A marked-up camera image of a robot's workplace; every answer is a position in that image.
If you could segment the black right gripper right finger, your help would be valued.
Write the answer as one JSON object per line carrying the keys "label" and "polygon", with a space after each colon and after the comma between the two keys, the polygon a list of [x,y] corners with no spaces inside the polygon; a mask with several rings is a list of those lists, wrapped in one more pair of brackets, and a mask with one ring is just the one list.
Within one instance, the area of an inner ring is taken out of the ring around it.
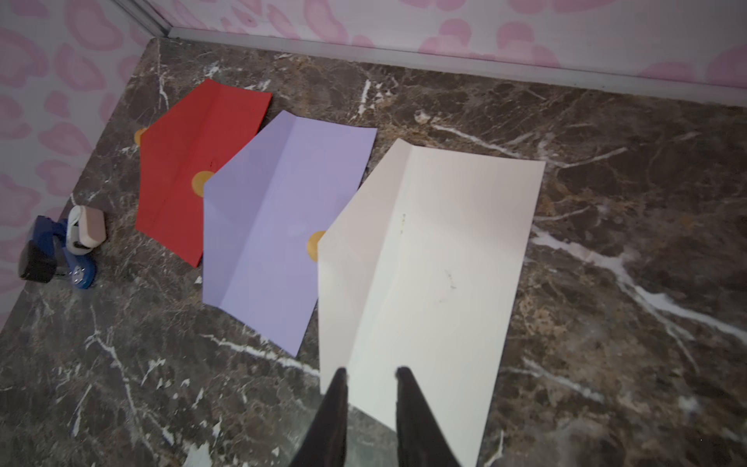
{"label": "black right gripper right finger", "polygon": [[397,369],[396,431],[400,466],[459,466],[408,367]]}

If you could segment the lilac envelope with butterfly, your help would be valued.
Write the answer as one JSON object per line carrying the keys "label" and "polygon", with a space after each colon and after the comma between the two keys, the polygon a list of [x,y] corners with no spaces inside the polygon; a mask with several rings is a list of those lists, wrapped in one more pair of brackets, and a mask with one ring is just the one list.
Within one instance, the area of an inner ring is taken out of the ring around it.
{"label": "lilac envelope with butterfly", "polygon": [[205,184],[202,301],[297,355],[317,302],[307,245],[357,192],[376,128],[272,119]]}

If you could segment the white tape dispenser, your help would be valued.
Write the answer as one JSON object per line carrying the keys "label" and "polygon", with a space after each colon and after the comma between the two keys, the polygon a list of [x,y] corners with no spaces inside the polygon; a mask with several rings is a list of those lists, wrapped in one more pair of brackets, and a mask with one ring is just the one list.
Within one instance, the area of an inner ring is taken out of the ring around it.
{"label": "white tape dispenser", "polygon": [[107,239],[105,214],[102,210],[74,205],[67,218],[65,246],[76,256],[91,253]]}

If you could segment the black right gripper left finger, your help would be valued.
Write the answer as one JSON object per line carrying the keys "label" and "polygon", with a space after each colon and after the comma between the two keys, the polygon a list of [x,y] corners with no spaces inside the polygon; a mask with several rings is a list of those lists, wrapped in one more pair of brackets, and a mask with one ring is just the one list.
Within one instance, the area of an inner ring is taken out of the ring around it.
{"label": "black right gripper left finger", "polygon": [[338,368],[290,467],[342,467],[346,459],[348,386]]}

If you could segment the red envelope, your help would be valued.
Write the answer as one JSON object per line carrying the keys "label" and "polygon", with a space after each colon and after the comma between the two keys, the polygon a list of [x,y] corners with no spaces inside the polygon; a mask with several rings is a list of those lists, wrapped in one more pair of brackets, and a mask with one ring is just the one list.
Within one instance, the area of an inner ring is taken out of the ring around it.
{"label": "red envelope", "polygon": [[257,134],[271,101],[271,93],[207,79],[149,126],[140,139],[136,230],[198,266],[204,185]]}

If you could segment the cream white envelope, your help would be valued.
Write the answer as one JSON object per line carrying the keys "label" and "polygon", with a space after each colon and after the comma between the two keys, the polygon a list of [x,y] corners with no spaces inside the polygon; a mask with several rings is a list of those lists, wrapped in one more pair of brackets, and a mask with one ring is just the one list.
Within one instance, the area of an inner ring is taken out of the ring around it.
{"label": "cream white envelope", "polygon": [[477,463],[545,165],[397,140],[318,245],[320,385],[393,427],[409,367]]}

